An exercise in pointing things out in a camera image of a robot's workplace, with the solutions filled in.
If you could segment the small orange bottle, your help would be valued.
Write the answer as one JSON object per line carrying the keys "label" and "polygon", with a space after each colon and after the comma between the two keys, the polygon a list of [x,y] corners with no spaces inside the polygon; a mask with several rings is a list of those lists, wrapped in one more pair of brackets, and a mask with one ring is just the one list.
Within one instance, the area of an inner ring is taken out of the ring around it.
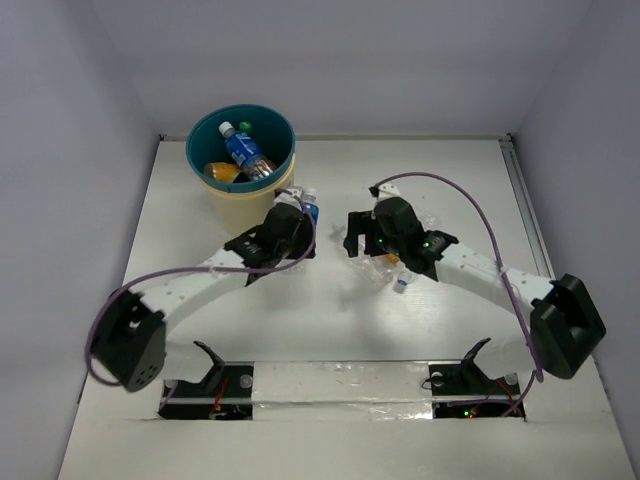
{"label": "small orange bottle", "polygon": [[396,265],[400,261],[400,259],[396,255],[393,255],[393,254],[385,254],[384,258],[385,258],[385,260],[387,262],[389,262],[390,264],[393,264],[393,265]]}

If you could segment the clear crushed bottle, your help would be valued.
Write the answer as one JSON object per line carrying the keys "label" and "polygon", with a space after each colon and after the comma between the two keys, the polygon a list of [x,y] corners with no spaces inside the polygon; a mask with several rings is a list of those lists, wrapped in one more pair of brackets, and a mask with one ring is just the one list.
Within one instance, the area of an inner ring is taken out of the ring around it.
{"label": "clear crushed bottle", "polygon": [[[441,220],[429,211],[418,210],[416,214],[418,220],[422,224],[425,230],[434,230],[441,226]],[[338,247],[343,250],[343,240],[346,236],[347,225],[343,221],[334,221],[331,224],[332,231],[329,238],[338,244]],[[395,284],[396,277],[399,271],[403,268],[408,269],[401,260],[396,264],[390,264],[384,258],[384,255],[371,257],[364,254],[365,238],[359,237],[359,255],[355,258],[346,257],[346,260],[350,263],[351,267],[357,272],[364,275],[376,286],[384,286],[389,283]]]}

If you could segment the clear bottle white cap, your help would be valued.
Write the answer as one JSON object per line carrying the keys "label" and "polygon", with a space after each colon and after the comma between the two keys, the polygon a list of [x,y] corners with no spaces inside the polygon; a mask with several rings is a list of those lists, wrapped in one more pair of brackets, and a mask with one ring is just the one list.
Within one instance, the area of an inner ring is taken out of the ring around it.
{"label": "clear bottle white cap", "polygon": [[408,286],[415,280],[415,274],[409,269],[403,268],[399,271],[394,284],[394,291],[404,293]]}

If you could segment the orange floral label bottle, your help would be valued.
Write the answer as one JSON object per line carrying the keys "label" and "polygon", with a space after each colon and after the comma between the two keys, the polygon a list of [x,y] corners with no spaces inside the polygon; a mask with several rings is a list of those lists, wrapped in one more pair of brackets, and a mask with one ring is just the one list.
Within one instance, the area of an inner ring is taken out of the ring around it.
{"label": "orange floral label bottle", "polygon": [[211,162],[204,166],[203,173],[215,181],[226,184],[246,181],[244,171],[237,164]]}

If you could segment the blue label water bottle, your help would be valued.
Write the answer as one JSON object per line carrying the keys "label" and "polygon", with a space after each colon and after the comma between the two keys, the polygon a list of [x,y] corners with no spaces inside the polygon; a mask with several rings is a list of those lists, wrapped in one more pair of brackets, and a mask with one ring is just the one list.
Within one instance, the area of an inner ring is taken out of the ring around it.
{"label": "blue label water bottle", "polygon": [[227,152],[251,181],[265,179],[275,172],[277,167],[267,159],[248,133],[236,130],[227,121],[222,122],[218,129]]}

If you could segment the green plastic bottle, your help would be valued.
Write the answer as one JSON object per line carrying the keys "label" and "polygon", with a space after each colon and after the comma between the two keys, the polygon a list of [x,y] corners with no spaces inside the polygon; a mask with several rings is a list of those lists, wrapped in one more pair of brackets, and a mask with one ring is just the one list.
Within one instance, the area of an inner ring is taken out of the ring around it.
{"label": "green plastic bottle", "polygon": [[239,128],[242,132],[250,133],[252,131],[252,125],[250,122],[243,121],[239,124]]}

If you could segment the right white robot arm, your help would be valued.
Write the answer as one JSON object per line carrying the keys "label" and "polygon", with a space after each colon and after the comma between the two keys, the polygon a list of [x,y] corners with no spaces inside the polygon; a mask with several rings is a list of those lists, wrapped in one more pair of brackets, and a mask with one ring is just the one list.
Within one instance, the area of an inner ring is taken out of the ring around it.
{"label": "right white robot arm", "polygon": [[577,277],[535,276],[501,266],[456,237],[427,230],[401,197],[378,201],[347,219],[347,254],[397,256],[414,274],[458,287],[513,314],[518,332],[485,335],[460,368],[462,384],[482,392],[511,373],[543,372],[568,380],[606,334],[604,322]]}

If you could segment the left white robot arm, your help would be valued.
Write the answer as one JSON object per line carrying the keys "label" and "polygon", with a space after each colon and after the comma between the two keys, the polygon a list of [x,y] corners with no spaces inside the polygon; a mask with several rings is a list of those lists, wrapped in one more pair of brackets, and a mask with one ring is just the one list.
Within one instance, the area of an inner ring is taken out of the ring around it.
{"label": "left white robot arm", "polygon": [[306,207],[277,203],[262,224],[228,241],[209,259],[143,275],[115,290],[87,338],[88,373],[98,383],[135,393],[153,380],[185,382],[201,395],[215,392],[224,361],[204,342],[175,345],[169,333],[189,316],[258,279],[313,256],[315,222]]}

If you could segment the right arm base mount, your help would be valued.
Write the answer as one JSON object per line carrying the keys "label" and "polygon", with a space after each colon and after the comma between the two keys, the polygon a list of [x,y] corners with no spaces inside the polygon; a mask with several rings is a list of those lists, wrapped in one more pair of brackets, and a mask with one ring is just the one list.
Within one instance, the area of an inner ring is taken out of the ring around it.
{"label": "right arm base mount", "polygon": [[522,392],[516,374],[487,380],[461,363],[430,364],[421,388],[431,394],[435,419],[500,418]]}

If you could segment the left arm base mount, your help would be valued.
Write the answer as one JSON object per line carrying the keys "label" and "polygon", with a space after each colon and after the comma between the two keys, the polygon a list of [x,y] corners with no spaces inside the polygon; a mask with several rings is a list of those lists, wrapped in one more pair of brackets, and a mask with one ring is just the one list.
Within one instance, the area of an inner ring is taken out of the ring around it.
{"label": "left arm base mount", "polygon": [[159,416],[165,420],[251,420],[253,377],[253,363],[231,363],[211,393],[185,381],[166,382]]}

